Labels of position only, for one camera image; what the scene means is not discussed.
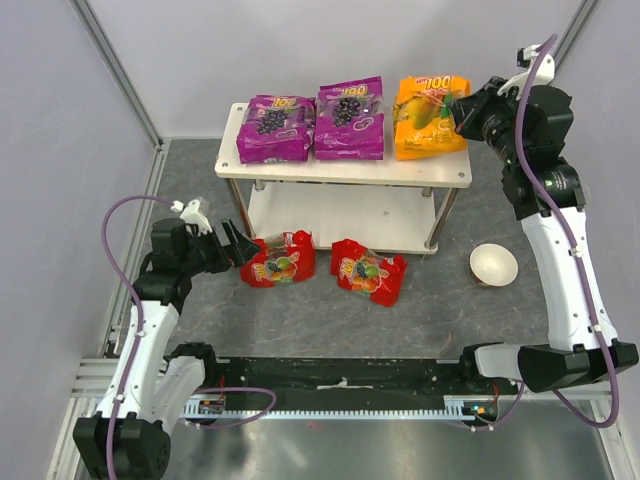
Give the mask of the orange candy bag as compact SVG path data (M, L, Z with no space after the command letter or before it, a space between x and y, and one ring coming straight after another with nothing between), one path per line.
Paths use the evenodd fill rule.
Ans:
M471 82L457 75L406 77L393 104L394 147L398 160L418 160L465 150L455 132L450 104L471 93Z

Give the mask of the red candy bag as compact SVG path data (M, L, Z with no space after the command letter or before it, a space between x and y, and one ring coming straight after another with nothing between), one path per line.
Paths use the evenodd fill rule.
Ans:
M330 274L337 285L378 305L396 304L406 270L401 255L381 256L351 239L332 244Z
M299 283L316 270L316 251L310 232L283 232L256 238L260 252L240 269L241 280L254 288L272 288Z

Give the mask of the purple candy bag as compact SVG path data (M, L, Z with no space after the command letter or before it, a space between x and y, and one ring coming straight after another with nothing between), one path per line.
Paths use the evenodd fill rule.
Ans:
M250 100L236 137L240 162L306 162L315 124L313 98L257 95Z
M382 160L383 102L380 76L321 86L316 100L315 158Z

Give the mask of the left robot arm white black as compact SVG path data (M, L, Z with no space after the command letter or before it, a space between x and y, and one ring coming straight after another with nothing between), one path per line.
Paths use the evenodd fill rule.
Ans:
M203 223L169 218L151 230L151 250L133 284L130 327L115 372L95 412L77 420L73 440L93 479L160 479L171 433L189 398L219 376L211 345L165 353L193 277L249 263L261 250L232 221L229 242Z

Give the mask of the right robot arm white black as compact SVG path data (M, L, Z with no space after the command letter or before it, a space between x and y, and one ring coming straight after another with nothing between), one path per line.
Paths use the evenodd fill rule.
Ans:
M491 78L476 93L452 102L457 131L483 141L503 162L502 188L534 252L548 315L548 341L539 345L488 343L464 349L474 373L520 380L534 392L592 384L639 362L635 344L622 342L611 324L586 241L585 197L577 171L562 157L574 116L571 98L535 86L520 104L506 81Z

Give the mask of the white two-tier wooden shelf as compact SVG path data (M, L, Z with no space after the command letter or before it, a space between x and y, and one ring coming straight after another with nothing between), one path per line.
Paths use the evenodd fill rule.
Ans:
M467 150L396 158L385 125L381 160L241 163L236 146L248 106L232 105L215 162L251 237L305 230L319 249L353 239L375 252L433 255L457 194L472 180Z

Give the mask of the white ceramic bowl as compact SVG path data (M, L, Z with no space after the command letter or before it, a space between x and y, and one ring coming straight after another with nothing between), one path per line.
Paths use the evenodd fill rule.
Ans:
M469 256L469 268L476 283L484 287L507 286L519 272L515 256L494 243L477 246Z

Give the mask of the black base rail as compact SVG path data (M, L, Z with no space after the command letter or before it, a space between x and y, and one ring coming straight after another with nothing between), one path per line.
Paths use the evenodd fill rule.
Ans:
M204 362L201 387L227 388L215 393L229 409L249 410L264 406L276 395L281 410L321 408L354 409L358 404L379 408L389 403L396 408L440 401L449 395L511 395L517 387L504 379L474 378L466 365L433 359L402 358L218 358L202 342L178 345L163 357L169 366L182 356Z

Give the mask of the aluminium corner frame right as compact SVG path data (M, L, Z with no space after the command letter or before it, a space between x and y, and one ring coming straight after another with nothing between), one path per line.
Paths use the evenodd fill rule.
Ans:
M560 37L553 34L543 44L533 45L536 51L536 58L530 70L525 73L524 84L521 89L521 99L516 111L514 125L514 141L516 147L520 148L524 146L525 111L534 83L538 81L539 83L545 82L549 84L555 79L600 4L601 1L597 0L581 1L569 25Z

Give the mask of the aluminium corner frame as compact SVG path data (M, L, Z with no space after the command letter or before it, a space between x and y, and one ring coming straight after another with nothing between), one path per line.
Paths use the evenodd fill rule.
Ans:
M108 35L102 26L96 12L94 11L91 2L87 0L70 0L70 5L73 7L81 23L87 30L89 37L91 38L94 46L104 61L107 69L116 82L117 87L124 96L125 101L132 110L138 123L140 124L145 135L154 145L156 150L160 150L164 145L162 135L154 125L150 114L145 108L133 82L124 68L121 60L119 59Z
M545 82L549 84L555 79L600 4L601 1L597 0L581 1L569 25L560 37L553 34L543 44L533 45L536 51L536 58L530 70L525 73L524 84L521 89L521 99L516 111L514 125L514 141L516 147L520 148L524 146L525 111L534 83L538 81L539 83Z

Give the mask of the aluminium corner frame left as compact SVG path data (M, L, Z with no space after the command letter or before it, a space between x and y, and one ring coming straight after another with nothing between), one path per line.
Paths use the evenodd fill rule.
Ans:
M121 60L119 59L108 35L102 26L96 12L94 11L91 2L87 0L70 0L70 5L73 7L81 23L87 30L89 37L91 38L94 46L104 61L107 69L116 82L117 87L124 96L125 101L132 110L138 123L140 124L145 135L154 145L156 150L160 150L164 145L162 135L154 125L150 114L145 108L133 82L124 68Z

